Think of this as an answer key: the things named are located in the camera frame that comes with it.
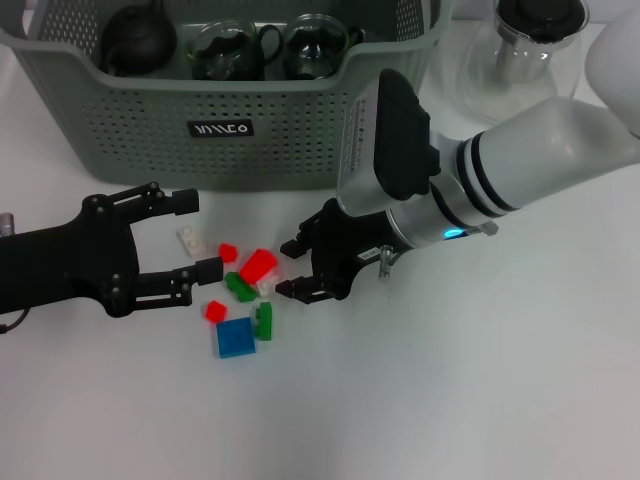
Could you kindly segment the dark round clay teapot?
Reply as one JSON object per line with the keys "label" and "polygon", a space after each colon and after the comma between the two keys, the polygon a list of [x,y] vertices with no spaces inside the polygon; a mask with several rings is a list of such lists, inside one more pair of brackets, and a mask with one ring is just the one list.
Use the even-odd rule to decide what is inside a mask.
{"label": "dark round clay teapot", "polygon": [[148,74],[163,67],[176,47],[176,29],[164,0],[130,5],[118,10],[104,28],[99,68],[114,76]]}

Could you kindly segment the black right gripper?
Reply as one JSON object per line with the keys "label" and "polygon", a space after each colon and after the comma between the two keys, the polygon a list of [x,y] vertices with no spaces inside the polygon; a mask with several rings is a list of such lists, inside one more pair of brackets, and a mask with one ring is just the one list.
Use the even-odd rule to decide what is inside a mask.
{"label": "black right gripper", "polygon": [[349,296],[358,273],[380,258],[376,254],[365,260],[361,255],[384,246],[397,254],[411,249],[396,234],[386,213],[351,217],[332,198],[300,224],[298,239],[288,240],[280,247],[288,258],[300,258],[309,251],[312,275],[284,280],[275,291],[302,303],[343,300]]}

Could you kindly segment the green toy brick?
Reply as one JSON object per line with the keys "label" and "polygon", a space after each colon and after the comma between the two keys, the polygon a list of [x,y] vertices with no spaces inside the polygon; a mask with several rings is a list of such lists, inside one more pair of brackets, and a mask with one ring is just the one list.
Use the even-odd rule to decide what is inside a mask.
{"label": "green toy brick", "polygon": [[238,272],[227,272],[224,282],[240,303],[251,303],[259,297],[258,292],[247,284]]}
{"label": "green toy brick", "polygon": [[261,302],[255,310],[254,336],[264,342],[272,340],[273,307],[270,302]]}

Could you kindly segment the orange-red sloped brick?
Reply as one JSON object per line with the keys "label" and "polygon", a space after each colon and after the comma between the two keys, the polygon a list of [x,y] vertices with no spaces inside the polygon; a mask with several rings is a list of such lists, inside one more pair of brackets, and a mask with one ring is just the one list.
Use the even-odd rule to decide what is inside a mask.
{"label": "orange-red sloped brick", "polygon": [[269,250],[257,249],[241,267],[239,275],[248,284],[256,284],[278,266],[276,256]]}

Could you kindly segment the grey-green perforated storage bin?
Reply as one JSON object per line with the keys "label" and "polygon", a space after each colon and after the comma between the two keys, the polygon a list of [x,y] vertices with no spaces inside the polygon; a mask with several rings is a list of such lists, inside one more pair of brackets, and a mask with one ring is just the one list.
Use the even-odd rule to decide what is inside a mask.
{"label": "grey-green perforated storage bin", "polygon": [[[382,70],[419,88],[446,30],[452,0],[0,0],[9,47],[66,140],[96,178],[221,191],[306,190],[337,181],[344,119]],[[162,69],[116,77],[100,70],[103,31],[119,10],[160,6],[178,47]],[[280,62],[257,82],[192,78],[185,44],[207,24],[285,26],[326,14],[363,30],[329,78],[288,80]]]}

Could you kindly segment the glass teapot with black lid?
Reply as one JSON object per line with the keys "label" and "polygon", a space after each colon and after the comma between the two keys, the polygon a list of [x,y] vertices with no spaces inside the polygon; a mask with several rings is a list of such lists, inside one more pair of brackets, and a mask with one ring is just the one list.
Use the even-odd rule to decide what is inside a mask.
{"label": "glass teapot with black lid", "polygon": [[461,107],[496,125],[549,98],[572,97],[589,17],[585,0],[493,0],[457,70]]}

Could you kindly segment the blue square brick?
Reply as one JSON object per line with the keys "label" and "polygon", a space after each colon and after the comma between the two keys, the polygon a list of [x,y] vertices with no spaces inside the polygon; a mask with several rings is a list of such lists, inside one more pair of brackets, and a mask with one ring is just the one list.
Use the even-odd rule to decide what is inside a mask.
{"label": "blue square brick", "polygon": [[216,325],[218,353],[222,359],[256,352],[250,317],[223,321]]}

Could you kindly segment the glass teacup with black base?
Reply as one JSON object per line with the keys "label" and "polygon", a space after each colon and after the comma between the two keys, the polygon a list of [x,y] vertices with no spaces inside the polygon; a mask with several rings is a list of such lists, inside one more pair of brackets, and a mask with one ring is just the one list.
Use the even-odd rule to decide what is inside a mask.
{"label": "glass teacup with black base", "polygon": [[282,33],[282,64],[288,80],[316,80],[334,75],[346,52],[364,41],[365,32],[326,14],[304,14]]}
{"label": "glass teacup with black base", "polygon": [[185,55],[194,80],[261,81],[283,47],[282,32],[275,25],[221,20],[206,24],[189,40]]}

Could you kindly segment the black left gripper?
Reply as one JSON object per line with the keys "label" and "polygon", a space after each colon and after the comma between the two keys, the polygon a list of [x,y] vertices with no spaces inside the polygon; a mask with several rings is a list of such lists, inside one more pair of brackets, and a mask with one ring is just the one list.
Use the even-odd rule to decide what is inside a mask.
{"label": "black left gripper", "polygon": [[74,298],[95,300],[115,318],[190,306],[195,284],[223,280],[222,259],[139,275],[130,224],[198,211],[196,189],[167,195],[151,182],[111,197],[90,196],[64,225],[0,238],[0,314]]}

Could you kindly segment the tiny white brick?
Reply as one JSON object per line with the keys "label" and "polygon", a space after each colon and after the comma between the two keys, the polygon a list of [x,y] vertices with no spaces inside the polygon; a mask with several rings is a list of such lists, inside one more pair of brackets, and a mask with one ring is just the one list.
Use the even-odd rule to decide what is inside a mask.
{"label": "tiny white brick", "polygon": [[212,256],[211,249],[202,235],[191,226],[183,226],[177,230],[177,237],[180,240],[186,254],[196,260],[204,260]]}

